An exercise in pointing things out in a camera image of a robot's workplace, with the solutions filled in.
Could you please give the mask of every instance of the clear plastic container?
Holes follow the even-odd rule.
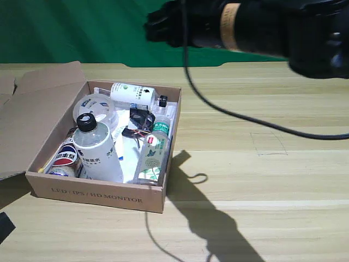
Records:
[[[171,120],[158,116],[151,134],[145,137],[133,183],[161,186],[170,149]]]
[[[105,123],[111,132],[117,127],[118,114],[114,102],[104,94],[90,94],[80,99],[73,109],[75,122],[84,113],[93,114],[96,121]]]
[[[109,127],[97,122],[90,113],[80,115],[77,126],[73,144],[86,175],[95,180],[122,183],[123,173]]]

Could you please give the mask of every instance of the open cardboard box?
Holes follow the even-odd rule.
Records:
[[[0,81],[0,177],[26,172],[40,198],[163,212],[179,120],[180,88],[144,85],[178,103],[165,178],[161,187],[155,187],[37,173],[75,125],[76,102],[93,93],[94,87],[110,90],[112,82],[86,81],[80,63],[71,62],[26,73],[14,94],[13,83],[12,77]]]

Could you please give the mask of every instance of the wooden table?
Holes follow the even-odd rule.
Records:
[[[45,66],[2,64],[0,75]],[[192,93],[182,68],[83,69],[88,79],[183,88],[165,211],[38,199],[23,176],[8,179],[0,207],[16,229],[0,261],[349,261],[348,141],[302,139],[218,113]],[[227,109],[307,132],[349,132],[349,81],[306,79],[282,62],[191,72]]]

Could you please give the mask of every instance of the black object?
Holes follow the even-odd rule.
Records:
[[[167,105],[167,96],[160,96],[159,107],[165,108]]]
[[[292,134],[292,135],[296,135],[296,136],[299,136],[299,137],[302,137],[302,138],[309,138],[309,139],[316,139],[316,140],[345,140],[345,139],[349,139],[349,133],[346,133],[346,134],[337,134],[337,135],[319,135],[319,134],[311,134],[311,133],[305,133],[305,132],[300,132],[300,131],[297,131],[297,130],[293,130],[293,129],[290,129],[290,128],[286,128],[286,127],[283,127],[283,126],[279,126],[277,124],[273,124],[273,123],[270,123],[270,122],[267,122],[267,121],[263,121],[263,120],[259,120],[257,118],[253,118],[253,117],[250,117],[250,116],[245,116],[245,115],[241,115],[241,114],[238,114],[238,113],[235,113],[235,112],[232,112],[232,111],[229,111],[229,110],[226,110],[224,108],[221,108],[215,104],[213,104],[212,102],[210,102],[209,100],[207,100],[201,93],[200,91],[196,88],[195,84],[193,83],[192,79],[191,79],[191,76],[190,76],[190,73],[189,73],[189,69],[188,69],[188,59],[189,59],[189,56],[188,56],[188,45],[187,45],[187,39],[188,39],[188,29],[187,29],[187,15],[186,15],[186,7],[185,7],[185,1],[183,0],[182,2],[182,12],[183,12],[183,32],[184,32],[184,43],[183,43],[183,63],[184,63],[184,72],[185,72],[185,75],[186,75],[186,78],[191,86],[191,89],[194,91],[194,93],[205,103],[207,104],[208,106],[210,106],[211,108],[223,113],[223,114],[226,114],[226,115],[229,115],[229,116],[233,116],[233,117],[236,117],[236,118],[240,118],[240,119],[243,119],[243,120],[246,120],[246,121],[250,121],[252,123],[256,123],[256,124],[260,124],[262,126],[266,126],[266,127],[270,127],[270,128],[274,128],[276,130],[279,130],[279,131],[282,131],[282,132],[285,132],[285,133],[288,133],[288,134]]]
[[[15,229],[10,218],[5,212],[0,213],[0,244],[11,234]]]
[[[349,78],[349,0],[182,0],[150,13],[149,41],[224,49],[221,15],[227,3],[240,3],[231,35],[242,52],[288,59],[296,73],[313,79]]]
[[[151,132],[153,130],[155,116],[148,110],[131,108],[130,120],[137,127],[137,129]]]
[[[78,116],[76,123],[79,130],[84,133],[90,132],[97,127],[96,119],[91,113],[85,113]]]
[[[137,138],[138,136],[140,136],[139,134],[135,133],[134,130],[128,128],[124,128],[121,134],[126,138]]]

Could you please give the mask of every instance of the green backdrop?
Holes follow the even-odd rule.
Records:
[[[166,0],[0,0],[0,63],[180,67],[182,49],[146,42],[146,15]],[[191,66],[275,58],[191,49]]]

